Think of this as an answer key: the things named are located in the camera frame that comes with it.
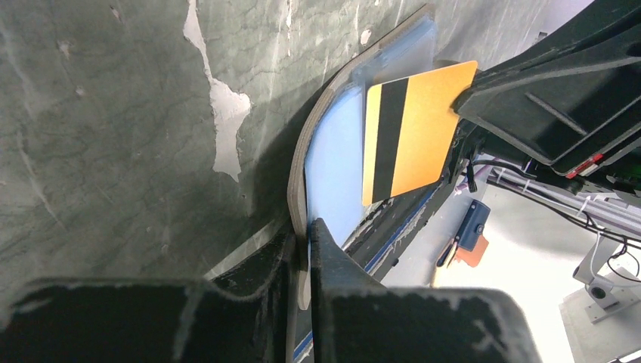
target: white paint patch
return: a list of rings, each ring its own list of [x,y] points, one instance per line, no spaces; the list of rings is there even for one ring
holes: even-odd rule
[[[79,85],[79,86],[76,87],[76,95],[78,95],[78,97],[86,96],[87,95],[87,91],[85,91],[84,87]]]
[[[120,18],[120,12],[119,12],[119,11],[117,11],[117,10],[116,10],[116,8],[115,8],[115,7],[113,7],[113,6],[110,6],[109,8],[111,9],[111,14],[113,14],[113,16],[114,16],[114,17],[115,17],[115,18],[116,18],[120,23],[122,23],[122,19]]]
[[[398,5],[398,13],[396,13],[396,21],[394,22],[394,27],[398,25],[398,21],[401,19],[401,12],[403,11],[403,5],[405,5],[405,0],[401,0],[401,3]]]
[[[330,50],[325,51],[325,65],[323,66],[323,80],[320,81],[320,85],[325,83],[325,75],[327,75],[327,64],[330,62]]]
[[[216,158],[213,170],[224,172],[238,182],[240,161],[236,138],[240,125],[249,115],[252,103],[247,95],[231,91],[228,85],[212,76],[205,39],[198,23],[196,1],[189,0],[189,10],[182,32],[186,40],[200,51],[205,66],[203,71],[209,83],[209,105],[212,107],[216,129]]]
[[[358,11],[361,9],[361,4],[356,5],[356,14],[354,14],[354,34],[358,36]]]
[[[61,40],[58,42],[58,50],[64,54],[64,57],[69,60],[70,56],[71,43],[67,40]]]
[[[372,36],[372,31],[369,29],[364,30],[361,33],[361,45],[366,45],[367,42],[370,41],[370,37]]]
[[[294,0],[287,0],[287,17],[285,18],[285,25],[287,25],[287,57],[292,56],[292,48],[290,43],[292,41],[292,13]]]

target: cable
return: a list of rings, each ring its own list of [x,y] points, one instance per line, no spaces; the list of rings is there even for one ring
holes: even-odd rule
[[[497,184],[496,182],[494,182],[494,181],[492,181],[492,180],[490,180],[490,179],[488,179],[487,183],[488,183],[488,184],[490,184],[490,185],[493,185],[493,186],[495,186],[495,187],[497,187],[497,188],[504,189],[504,190],[506,190],[506,191],[511,191],[511,192],[513,192],[514,194],[518,194],[518,195],[520,195],[520,196],[522,196],[522,197],[524,197],[524,198],[526,198],[526,199],[529,199],[529,200],[531,200],[531,201],[535,202],[536,204],[539,204],[539,205],[541,205],[541,206],[544,206],[544,207],[546,207],[547,209],[551,210],[552,212],[556,213],[557,215],[561,216],[561,217],[562,217],[563,219],[565,219],[566,221],[568,221],[568,222],[572,223],[573,225],[576,225],[576,226],[578,226],[578,227],[580,227],[580,228],[583,228],[583,229],[585,229],[585,230],[587,230],[587,231],[590,231],[590,232],[593,232],[593,233],[597,233],[597,232],[599,232],[599,233],[601,233],[601,234],[604,234],[606,237],[610,238],[611,240],[614,240],[614,241],[616,241],[616,242],[618,242],[618,243],[620,243],[620,244],[626,244],[626,245],[628,245],[629,247],[635,248],[635,249],[637,249],[637,250],[641,250],[641,247],[640,247],[640,246],[637,246],[636,244],[631,244],[631,243],[630,243],[630,241],[629,241],[629,240],[637,241],[637,239],[632,238],[632,237],[630,237],[630,236],[627,236],[627,235],[625,235],[625,234],[619,234],[619,233],[616,233],[616,232],[613,232],[613,231],[605,230],[604,228],[600,228],[600,227],[599,227],[599,226],[594,222],[594,220],[592,219],[592,217],[591,217],[588,213],[586,213],[585,211],[583,211],[583,214],[584,214],[584,215],[586,215],[586,220],[585,220],[585,221],[583,221],[583,220],[581,220],[581,219],[579,219],[579,218],[576,218],[576,217],[574,217],[574,216],[570,216],[570,215],[569,215],[569,214],[567,214],[567,213],[561,212],[560,210],[558,210],[558,209],[556,209],[556,208],[553,208],[553,207],[549,206],[548,204],[545,204],[545,203],[541,202],[540,200],[538,200],[538,199],[536,199],[536,198],[530,197],[530,196],[529,196],[529,195],[527,195],[527,194],[519,193],[518,191],[514,191],[513,189],[510,189],[510,188],[508,188],[508,187],[506,187],[506,186],[504,186],[504,185]],[[542,197],[542,198],[548,199],[548,197],[547,197],[547,196],[544,196],[544,195],[542,195],[542,194],[540,194],[540,193],[537,193],[536,191],[533,191],[533,192],[532,192],[532,194],[535,194],[535,195],[538,195],[539,197]]]
[[[470,193],[475,193],[478,190],[474,181],[474,162],[467,164],[467,189]]]
[[[596,251],[599,249],[599,244],[601,243],[601,232],[598,231],[596,233],[596,243],[594,244],[594,250],[592,251],[592,257],[590,257],[590,273],[592,274],[592,277],[596,279],[596,274],[594,273],[594,256],[596,256]],[[635,279],[635,278],[627,278],[618,272],[616,272],[612,266],[610,266],[610,260],[614,257],[615,255],[610,256],[607,261],[605,261],[608,264],[608,267],[614,272],[618,277],[623,278],[624,280],[636,282],[636,283],[641,283],[641,280]],[[628,288],[628,287],[638,287],[639,285],[620,285],[620,284],[613,284],[612,287],[620,287],[620,288]]]
[[[537,203],[537,204],[539,204],[541,206],[545,206],[547,209],[550,209],[551,211],[553,211],[554,213],[558,214],[559,216],[561,216],[563,219],[567,220],[568,222],[570,222],[570,223],[572,223],[572,224],[574,224],[574,225],[576,225],[578,227],[581,227],[581,228],[583,228],[583,229],[585,229],[587,231],[591,231],[593,233],[596,233],[596,245],[594,247],[594,251],[593,251],[592,257],[590,259],[590,273],[592,274],[593,278],[596,278],[596,274],[594,273],[594,270],[593,270],[594,256],[596,255],[596,251],[599,248],[599,243],[601,242],[601,236],[608,237],[611,240],[622,244],[623,246],[622,246],[621,250],[618,253],[610,256],[608,258],[608,260],[606,261],[606,263],[607,263],[608,267],[610,268],[610,270],[612,270],[612,272],[614,272],[620,278],[623,278],[624,280],[636,282],[636,283],[641,283],[641,280],[628,278],[626,276],[623,276],[623,275],[619,274],[610,265],[610,261],[611,260],[617,259],[618,257],[623,256],[624,254],[628,254],[636,262],[636,276],[637,277],[639,276],[639,270],[641,269],[641,264],[639,263],[639,260],[634,255],[632,255],[630,252],[628,252],[628,250],[627,250],[628,247],[632,247],[632,248],[636,248],[638,250],[641,250],[641,247],[633,245],[629,241],[629,240],[635,240],[635,239],[633,239],[633,238],[631,238],[629,236],[626,236],[624,234],[615,233],[615,232],[612,232],[612,231],[608,231],[605,228],[599,227],[594,222],[594,219],[592,218],[592,216],[590,216],[590,214],[588,214],[585,211],[581,211],[581,212],[586,216],[586,220],[585,221],[581,221],[580,219],[578,219],[578,218],[576,218],[574,216],[570,216],[569,214],[563,213],[558,209],[552,208],[551,206],[541,202],[540,200],[537,200],[537,199],[535,199],[533,197],[529,197],[528,195],[525,195],[523,193],[519,193],[517,191],[514,191],[514,190],[512,190],[510,188],[507,188],[507,187],[505,187],[503,185],[499,185],[498,183],[495,183],[495,182],[493,182],[491,180],[488,180],[488,184],[494,185],[494,186],[496,186],[498,188],[501,188],[501,189],[504,189],[504,190],[507,190],[507,191],[511,191],[511,192],[513,192],[515,194],[521,195],[522,197],[524,197],[526,199],[529,199],[529,200],[531,200],[531,201],[533,201],[533,202],[535,202],[535,203]],[[548,196],[542,195],[541,193],[532,192],[532,194],[538,195],[539,197],[542,197],[544,199],[548,199],[549,202],[553,202],[554,204],[565,206],[562,203],[554,202],[554,201],[550,200],[550,199],[553,199],[553,198],[549,198]],[[639,285],[614,285],[614,287],[638,287],[638,286]]]
[[[536,175],[528,174],[528,173],[524,172],[523,170],[521,170],[516,165],[510,164],[510,163],[505,163],[505,162],[499,161],[499,160],[474,160],[472,162],[472,166],[477,166],[477,165],[498,166],[500,168],[505,168],[505,169],[508,169],[508,170],[512,170],[513,172],[519,174],[523,178],[532,179],[532,180],[537,178]]]

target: black cable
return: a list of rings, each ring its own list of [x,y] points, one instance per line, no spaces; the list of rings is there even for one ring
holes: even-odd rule
[[[536,204],[539,204],[541,206],[545,206],[547,209],[549,209],[552,212],[556,213],[557,215],[561,216],[563,219],[565,219],[566,221],[572,223],[573,225],[576,225],[576,226],[578,226],[580,228],[583,228],[583,229],[585,229],[587,231],[590,231],[590,232],[593,232],[593,233],[601,232],[602,234],[604,234],[606,237],[610,238],[611,240],[614,240],[614,241],[616,241],[616,242],[618,242],[620,244],[624,244],[624,245],[627,245],[629,247],[641,250],[640,246],[637,246],[635,244],[631,244],[628,241],[628,240],[636,240],[636,239],[631,238],[629,236],[626,236],[624,234],[619,234],[619,233],[615,233],[613,231],[608,231],[608,230],[606,230],[604,228],[599,228],[599,227],[596,226],[596,224],[594,224],[594,221],[592,220],[592,217],[589,217],[586,221],[582,221],[582,220],[580,220],[578,218],[575,218],[574,216],[570,216],[567,213],[561,212],[561,211],[557,210],[556,208],[541,202],[540,200],[537,200],[537,199],[535,199],[533,197],[530,197],[527,194],[521,194],[521,193],[519,193],[517,191],[514,191],[514,190],[508,188],[508,187],[500,185],[500,184],[496,183],[495,181],[491,181],[491,180],[488,179],[488,184],[493,185],[493,186],[498,187],[498,188],[501,188],[501,189],[504,189],[504,190],[507,190],[507,191],[511,191],[511,192],[513,192],[515,194],[518,194],[518,195],[520,195],[520,196],[522,196],[522,197],[524,197],[526,199],[529,199],[529,200],[535,202]]]
[[[497,166],[499,168],[505,168],[505,169],[511,170],[526,179],[534,180],[537,178],[536,175],[528,174],[513,164],[505,163],[499,160],[474,160],[471,162],[471,164],[472,166],[477,166],[477,165]]]
[[[514,185],[514,183],[511,183],[511,182],[509,182],[509,181],[507,181],[507,180],[506,180],[506,181],[504,181],[504,182],[506,182],[507,184]],[[617,253],[615,253],[614,255],[610,256],[610,257],[607,259],[606,263],[607,263],[608,267],[609,267],[609,268],[610,268],[610,270],[611,270],[612,272],[614,272],[618,277],[623,278],[624,280],[628,280],[628,281],[632,281],[632,282],[638,282],[638,283],[641,283],[641,280],[639,280],[639,279],[628,278],[628,277],[626,277],[626,276],[623,276],[623,275],[619,274],[619,273],[618,273],[616,270],[614,270],[614,269],[612,268],[612,266],[610,265],[610,261],[612,261],[613,259],[617,259],[617,258],[619,258],[619,257],[621,257],[621,256],[623,256],[623,255],[625,255],[625,254],[627,254],[627,255],[629,255],[630,257],[632,257],[632,259],[634,259],[634,262],[636,262],[636,274],[635,274],[635,276],[639,277],[639,272],[640,272],[640,270],[641,270],[641,263],[639,263],[639,260],[638,260],[638,259],[637,259],[637,258],[636,258],[632,253],[630,253],[630,252],[627,250],[628,246],[629,246],[629,247],[632,247],[632,248],[636,248],[636,249],[638,249],[638,250],[641,250],[641,247],[635,246],[635,245],[633,245],[633,244],[631,244],[631,243],[630,243],[630,241],[629,241],[629,240],[635,240],[634,238],[631,238],[631,237],[629,237],[629,236],[627,236],[627,235],[625,235],[625,234],[615,233],[615,232],[612,232],[612,231],[608,231],[608,230],[607,230],[607,229],[605,229],[605,228],[600,228],[600,227],[598,227],[598,226],[596,225],[596,223],[594,222],[594,219],[592,219],[592,216],[590,216],[590,214],[588,214],[588,213],[587,213],[587,212],[585,212],[585,211],[581,211],[581,212],[585,215],[585,217],[586,217],[585,222],[583,222],[583,221],[581,221],[581,220],[580,220],[580,219],[578,219],[578,218],[575,218],[575,217],[573,217],[573,216],[570,216],[569,214],[563,213],[563,212],[561,212],[560,210],[557,210],[556,208],[554,208],[554,207],[552,207],[552,206],[549,206],[549,205],[547,205],[547,204],[545,204],[545,203],[541,202],[540,200],[537,200],[537,199],[535,199],[535,198],[533,198],[533,197],[529,197],[529,196],[528,196],[528,195],[526,195],[526,194],[521,194],[521,193],[519,193],[519,192],[517,192],[517,191],[514,191],[514,190],[512,190],[512,189],[510,189],[510,188],[504,187],[504,186],[502,186],[502,185],[500,185],[500,184],[498,184],[498,183],[496,183],[496,182],[494,182],[494,181],[488,180],[488,184],[490,184],[490,185],[494,185],[494,186],[499,187],[499,188],[501,188],[501,189],[504,189],[504,190],[507,190],[507,191],[511,191],[511,192],[513,192],[513,193],[515,193],[515,194],[518,194],[518,195],[520,195],[520,196],[522,196],[522,197],[525,197],[526,199],[529,199],[529,200],[531,200],[531,201],[533,201],[533,202],[535,202],[535,203],[537,203],[537,204],[540,204],[541,206],[545,206],[546,208],[548,208],[548,209],[552,210],[554,213],[556,213],[556,214],[558,214],[559,216],[561,216],[563,219],[567,220],[568,222],[570,222],[570,223],[572,223],[572,224],[574,224],[574,225],[576,225],[576,226],[578,226],[578,227],[581,227],[581,228],[583,228],[583,229],[585,229],[585,230],[587,230],[587,231],[591,231],[591,232],[593,232],[593,233],[596,233],[596,232],[598,231],[598,232],[602,233],[603,235],[605,235],[606,237],[610,238],[611,240],[614,240],[614,241],[616,241],[616,242],[620,243],[620,244],[622,245],[622,246],[621,246],[621,249],[620,249]],[[543,197],[543,198],[549,198],[548,196],[542,195],[542,193],[538,193],[537,191],[534,191],[534,193],[535,193],[535,194],[537,194],[537,195],[538,195],[538,196],[540,196],[540,197]],[[614,236],[614,237],[619,237],[621,240],[617,240],[617,239],[615,239],[615,238],[612,238],[612,236]]]
[[[478,190],[476,182],[474,181],[474,163],[467,163],[467,188],[470,193],[475,193]]]
[[[634,274],[634,275],[639,277],[639,273],[641,272],[641,263],[639,263],[639,260],[636,259],[636,257],[632,253],[628,252],[627,255],[632,257],[634,262],[636,262],[636,274]]]
[[[632,256],[632,257],[634,258],[634,260],[635,260],[635,261],[636,261],[636,263],[638,264],[638,263],[639,263],[639,261],[638,261],[638,260],[636,260],[636,257],[634,257],[634,256]],[[623,275],[621,275],[620,273],[618,273],[618,272],[617,272],[617,270],[613,269],[613,268],[612,268],[612,266],[610,266],[610,260],[611,260],[611,259],[612,259],[612,257],[610,257],[610,258],[609,258],[605,263],[607,263],[607,264],[608,264],[608,267],[612,270],[612,272],[614,272],[614,273],[615,273],[615,275],[617,275],[617,276],[618,276],[618,277],[620,277],[620,278],[623,278],[624,280],[628,280],[628,281],[632,281],[632,282],[639,282],[639,283],[641,283],[641,280],[639,280],[638,278],[629,278],[629,277],[627,277],[627,276],[623,276]]]

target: gray floor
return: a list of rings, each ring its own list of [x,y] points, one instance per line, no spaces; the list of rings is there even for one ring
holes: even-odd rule
[[[423,3],[196,1],[0,3],[0,300],[208,271],[282,218],[306,101]],[[545,3],[438,2],[440,57],[506,60]]]

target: black stripe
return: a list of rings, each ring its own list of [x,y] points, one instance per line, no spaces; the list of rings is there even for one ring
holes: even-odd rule
[[[372,202],[389,198],[392,193],[407,82],[405,78],[382,85]]]

